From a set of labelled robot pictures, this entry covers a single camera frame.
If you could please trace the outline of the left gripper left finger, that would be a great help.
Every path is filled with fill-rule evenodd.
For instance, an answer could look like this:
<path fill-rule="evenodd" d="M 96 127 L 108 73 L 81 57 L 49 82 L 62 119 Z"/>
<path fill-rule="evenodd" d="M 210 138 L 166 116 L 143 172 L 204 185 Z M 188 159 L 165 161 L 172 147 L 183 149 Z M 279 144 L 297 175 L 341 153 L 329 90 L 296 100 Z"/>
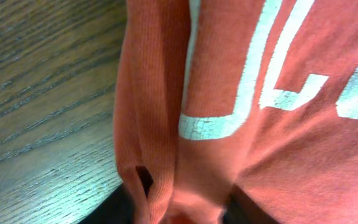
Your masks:
<path fill-rule="evenodd" d="M 78 224 L 131 224 L 134 205 L 123 185 L 120 185 L 94 211 Z"/>

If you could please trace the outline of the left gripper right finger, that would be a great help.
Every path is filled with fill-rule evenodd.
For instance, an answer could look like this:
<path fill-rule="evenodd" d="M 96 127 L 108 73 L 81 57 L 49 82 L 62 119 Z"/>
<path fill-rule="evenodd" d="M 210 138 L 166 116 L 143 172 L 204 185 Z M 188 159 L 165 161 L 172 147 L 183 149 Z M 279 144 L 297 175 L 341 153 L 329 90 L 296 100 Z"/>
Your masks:
<path fill-rule="evenodd" d="M 278 224 L 263 211 L 247 194 L 235 185 L 229 195 L 224 224 Z"/>

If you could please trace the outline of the orange red printed t-shirt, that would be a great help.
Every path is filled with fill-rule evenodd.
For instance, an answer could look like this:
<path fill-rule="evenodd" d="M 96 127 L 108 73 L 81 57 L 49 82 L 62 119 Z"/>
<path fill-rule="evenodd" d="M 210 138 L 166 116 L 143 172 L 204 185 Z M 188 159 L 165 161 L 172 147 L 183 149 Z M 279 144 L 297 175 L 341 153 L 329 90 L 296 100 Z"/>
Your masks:
<path fill-rule="evenodd" d="M 358 0 L 128 1 L 114 107 L 135 223 L 358 223 Z"/>

